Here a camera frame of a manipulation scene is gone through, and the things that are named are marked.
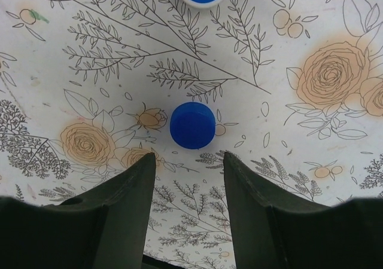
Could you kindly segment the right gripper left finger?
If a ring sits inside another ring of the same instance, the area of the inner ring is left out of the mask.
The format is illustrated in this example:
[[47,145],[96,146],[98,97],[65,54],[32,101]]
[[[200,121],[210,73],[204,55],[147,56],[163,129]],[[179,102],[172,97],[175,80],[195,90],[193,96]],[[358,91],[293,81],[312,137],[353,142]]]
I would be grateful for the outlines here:
[[2,268],[140,268],[154,154],[58,205],[1,197]]

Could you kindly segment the floral table cloth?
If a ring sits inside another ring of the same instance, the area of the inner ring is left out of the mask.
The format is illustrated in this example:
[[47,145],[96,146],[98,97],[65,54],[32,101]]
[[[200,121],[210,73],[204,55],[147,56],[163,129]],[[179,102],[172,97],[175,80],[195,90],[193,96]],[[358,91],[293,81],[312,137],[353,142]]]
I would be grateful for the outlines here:
[[[186,102],[201,149],[170,134]],[[1,195],[58,205],[152,153],[144,253],[237,268],[225,152],[314,203],[382,199],[382,0],[1,0]]]

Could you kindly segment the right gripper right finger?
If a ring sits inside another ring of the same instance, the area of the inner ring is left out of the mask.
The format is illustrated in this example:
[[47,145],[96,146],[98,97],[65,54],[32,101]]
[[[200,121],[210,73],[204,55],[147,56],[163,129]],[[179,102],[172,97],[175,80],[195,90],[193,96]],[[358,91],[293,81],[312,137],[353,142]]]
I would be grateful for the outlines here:
[[328,207],[298,197],[224,155],[238,268],[381,268],[382,200]]

